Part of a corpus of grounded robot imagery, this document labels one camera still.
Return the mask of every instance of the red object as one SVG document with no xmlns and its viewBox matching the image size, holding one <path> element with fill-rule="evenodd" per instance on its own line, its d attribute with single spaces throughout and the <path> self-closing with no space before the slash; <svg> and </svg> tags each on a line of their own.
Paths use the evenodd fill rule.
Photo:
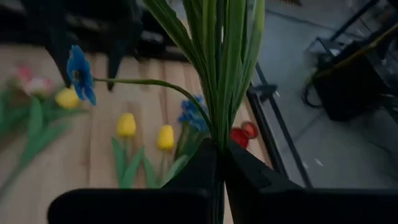
<svg viewBox="0 0 398 224">
<path fill-rule="evenodd" d="M 258 136 L 259 132 L 256 128 L 256 125 L 253 122 L 245 121 L 242 122 L 240 128 L 232 128 L 231 130 L 231 139 L 236 141 L 240 146 L 244 149 L 247 149 L 249 144 L 249 139 L 254 139 Z"/>
<path fill-rule="evenodd" d="M 253 122 L 245 121 L 242 123 L 241 128 L 249 139 L 255 139 L 259 135 L 259 131 Z"/>
<path fill-rule="evenodd" d="M 241 128 L 233 128 L 231 130 L 231 139 L 235 140 L 244 149 L 247 148 L 249 143 L 249 138 Z"/>
</svg>

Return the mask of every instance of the black object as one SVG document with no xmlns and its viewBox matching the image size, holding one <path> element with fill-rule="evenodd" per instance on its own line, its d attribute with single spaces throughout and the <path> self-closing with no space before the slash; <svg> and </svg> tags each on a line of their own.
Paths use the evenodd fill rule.
<svg viewBox="0 0 398 224">
<path fill-rule="evenodd" d="M 175 47 L 166 31 L 152 14 L 137 6 L 136 0 L 98 2 L 94 0 L 22 0 L 24 11 L 0 6 L 0 42 L 42 45 L 54 59 L 66 86 L 66 73 L 71 44 L 87 52 L 108 55 L 108 78 L 115 78 L 125 55 L 141 58 L 188 60 Z M 73 15 L 81 26 L 69 24 Z M 89 19 L 98 29 L 89 29 L 80 18 Z"/>
<path fill-rule="evenodd" d="M 234 223 L 395 223 L 396 190 L 306 190 L 236 143 L 218 154 L 202 142 L 185 168 L 157 190 L 74 190 L 56 198 L 49 224 L 221 223 L 223 180 Z"/>
<path fill-rule="evenodd" d="M 319 64 L 318 69 L 328 69 L 362 47 L 353 42 L 336 57 Z M 389 72 L 380 63 L 380 58 L 370 51 L 327 75 L 314 75 L 312 83 L 330 119 L 348 121 L 381 105 L 381 95 L 389 93 L 384 81 L 388 76 Z"/>
</svg>

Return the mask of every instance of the blue flower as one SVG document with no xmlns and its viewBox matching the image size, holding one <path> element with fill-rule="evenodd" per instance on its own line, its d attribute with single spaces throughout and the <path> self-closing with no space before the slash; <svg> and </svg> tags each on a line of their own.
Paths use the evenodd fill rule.
<svg viewBox="0 0 398 224">
<path fill-rule="evenodd" d="M 203 97 L 202 96 L 196 96 L 195 97 L 203 110 L 205 110 L 206 113 L 207 109 L 206 106 L 203 104 Z M 208 126 L 201 116 L 198 108 L 190 101 L 190 100 L 185 100 L 182 101 L 181 103 L 181 108 L 182 108 L 182 114 L 178 118 L 180 122 L 189 122 L 189 124 L 199 131 L 207 132 L 208 131 Z"/>
<path fill-rule="evenodd" d="M 85 59 L 84 52 L 77 45 L 73 45 L 70 50 L 67 73 L 79 98 L 86 100 L 87 97 L 91 104 L 95 105 L 94 83 L 90 72 L 90 63 Z"/>
</svg>

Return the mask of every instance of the black metal frame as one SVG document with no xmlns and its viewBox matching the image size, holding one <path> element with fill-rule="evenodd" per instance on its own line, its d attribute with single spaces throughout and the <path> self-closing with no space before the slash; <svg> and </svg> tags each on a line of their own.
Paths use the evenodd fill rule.
<svg viewBox="0 0 398 224">
<path fill-rule="evenodd" d="M 367 12 L 371 7 L 376 5 L 380 0 L 370 0 L 365 4 L 355 15 L 347 20 L 330 38 L 330 41 L 336 40 L 346 29 L 351 26 L 357 19 L 359 19 L 365 12 Z"/>
<path fill-rule="evenodd" d="M 260 67 L 260 65 L 258 63 L 256 64 L 256 71 L 257 71 L 257 74 L 258 74 L 258 76 L 260 78 L 261 85 L 269 85 L 267 80 L 266 80 L 266 78 L 265 78 L 265 76 L 264 76 L 264 74 L 263 74 L 263 72 L 262 72 L 262 70 L 261 70 L 261 67 Z M 278 105 L 277 105 L 277 103 L 276 103 L 276 101 L 274 99 L 274 96 L 271 94 L 271 95 L 269 95 L 267 97 L 267 99 L 269 100 L 269 103 L 271 104 L 271 108 L 272 108 L 273 112 L 275 113 L 276 119 L 278 120 L 279 126 L 280 126 L 280 128 L 282 130 L 282 133 L 283 133 L 283 135 L 284 135 L 284 137 L 285 137 L 285 139 L 287 141 L 288 147 L 289 147 L 290 151 L 292 152 L 294 161 L 295 161 L 295 163 L 297 165 L 297 169 L 300 172 L 300 175 L 301 175 L 301 177 L 303 179 L 304 185 L 307 188 L 312 188 L 312 183 L 311 183 L 311 180 L 310 180 L 309 175 L 307 173 L 307 170 L 305 170 L 305 168 L 304 168 L 304 165 L 303 165 L 302 160 L 300 158 L 300 154 L 297 152 L 297 149 L 296 149 L 296 147 L 294 145 L 293 139 L 292 139 L 292 137 L 291 137 L 291 135 L 289 133 L 289 130 L 287 129 L 286 123 L 285 123 L 285 121 L 284 121 L 284 119 L 282 117 L 282 113 L 279 110 L 279 107 L 278 107 Z M 252 107 L 253 107 L 254 110 L 258 110 L 258 109 L 256 109 L 258 107 L 258 105 L 252 105 Z M 258 111 L 254 112 L 254 113 L 255 113 L 254 115 L 256 117 L 258 117 L 257 123 L 259 124 L 259 126 L 261 125 L 264 128 L 263 137 L 271 138 L 272 131 L 269 128 L 269 125 L 268 125 L 268 123 L 266 121 L 266 117 L 264 115 L 264 112 L 262 112 L 262 114 L 260 114 Z M 271 142 L 269 143 L 268 146 L 269 146 L 269 149 L 268 148 L 267 149 L 271 152 L 270 153 L 270 157 L 273 160 L 272 162 L 274 162 L 278 166 L 283 164 L 283 161 L 281 159 L 279 150 L 278 150 L 277 145 L 275 143 L 275 139 L 273 137 L 272 137 L 272 140 L 271 140 Z"/>
</svg>

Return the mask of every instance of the green stem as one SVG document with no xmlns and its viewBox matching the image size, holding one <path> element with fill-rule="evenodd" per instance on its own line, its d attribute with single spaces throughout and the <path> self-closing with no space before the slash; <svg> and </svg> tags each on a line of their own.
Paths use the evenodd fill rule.
<svg viewBox="0 0 398 224">
<path fill-rule="evenodd" d="M 124 166 L 123 166 L 123 172 L 126 171 L 128 164 L 129 164 L 129 158 L 127 158 L 127 149 L 129 147 L 129 143 L 128 143 L 128 138 L 127 137 L 123 137 L 123 154 L 124 154 Z"/>
<path fill-rule="evenodd" d="M 146 79 L 146 80 L 134 80 L 134 79 L 114 79 L 114 78 L 94 78 L 94 81 L 98 82 L 111 82 L 111 83 L 132 83 L 132 84 L 140 84 L 140 85 L 158 85 L 158 86 L 165 86 L 172 88 L 174 90 L 179 91 L 182 93 L 184 96 L 186 96 L 192 103 L 198 108 L 201 116 L 205 120 L 209 130 L 211 130 L 211 123 L 209 120 L 209 117 L 207 117 L 207 114 L 205 110 L 200 106 L 199 102 L 195 97 L 193 97 L 187 90 L 184 90 L 183 88 L 173 85 L 171 83 L 162 81 L 162 80 L 154 80 L 154 79 Z"/>
<path fill-rule="evenodd" d="M 163 179 L 164 179 L 164 174 L 166 170 L 164 169 L 164 163 L 166 160 L 166 155 L 165 152 L 162 152 L 162 162 L 160 162 L 160 178 L 159 178 L 159 184 L 162 184 Z"/>
</svg>

